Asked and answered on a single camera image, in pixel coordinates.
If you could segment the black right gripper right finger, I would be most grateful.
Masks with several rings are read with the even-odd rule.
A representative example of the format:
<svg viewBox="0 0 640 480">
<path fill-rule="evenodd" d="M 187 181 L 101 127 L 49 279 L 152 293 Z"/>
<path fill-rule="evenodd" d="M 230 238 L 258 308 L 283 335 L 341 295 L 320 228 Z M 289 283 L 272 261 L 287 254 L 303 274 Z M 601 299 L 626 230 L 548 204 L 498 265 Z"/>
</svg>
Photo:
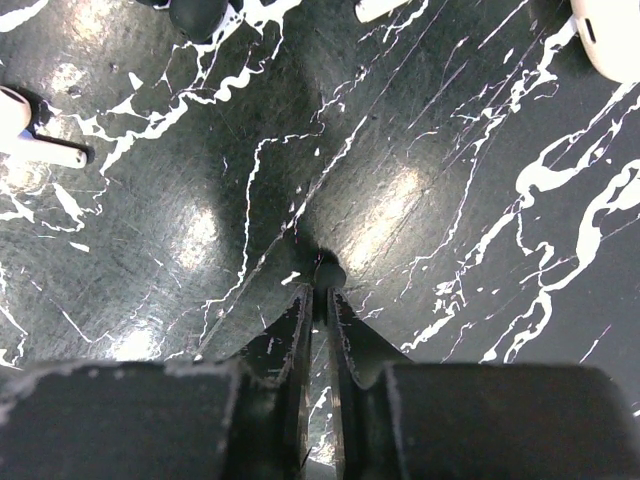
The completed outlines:
<svg viewBox="0 0 640 480">
<path fill-rule="evenodd" d="M 639 430 L 617 385 L 574 365 L 409 360 L 327 294 L 342 479 L 635 479 Z"/>
</svg>

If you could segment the white earbud charging case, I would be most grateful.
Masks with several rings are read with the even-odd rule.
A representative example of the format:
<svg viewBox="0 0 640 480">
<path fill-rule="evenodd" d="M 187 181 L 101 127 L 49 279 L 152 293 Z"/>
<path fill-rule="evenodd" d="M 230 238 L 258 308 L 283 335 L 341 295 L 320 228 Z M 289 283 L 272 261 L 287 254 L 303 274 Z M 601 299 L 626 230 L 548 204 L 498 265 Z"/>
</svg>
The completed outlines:
<svg viewBox="0 0 640 480">
<path fill-rule="evenodd" d="M 639 1 L 571 0 L 570 4 L 594 68 L 614 82 L 638 82 Z"/>
</svg>

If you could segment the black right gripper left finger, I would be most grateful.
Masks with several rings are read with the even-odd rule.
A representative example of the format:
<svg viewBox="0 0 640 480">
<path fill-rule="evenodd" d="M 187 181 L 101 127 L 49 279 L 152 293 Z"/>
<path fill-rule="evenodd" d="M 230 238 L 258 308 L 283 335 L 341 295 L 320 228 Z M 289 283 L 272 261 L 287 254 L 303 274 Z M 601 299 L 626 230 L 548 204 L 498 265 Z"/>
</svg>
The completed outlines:
<svg viewBox="0 0 640 480">
<path fill-rule="evenodd" d="M 223 361 L 50 362 L 1 390 L 5 479 L 301 479 L 313 294 Z"/>
</svg>

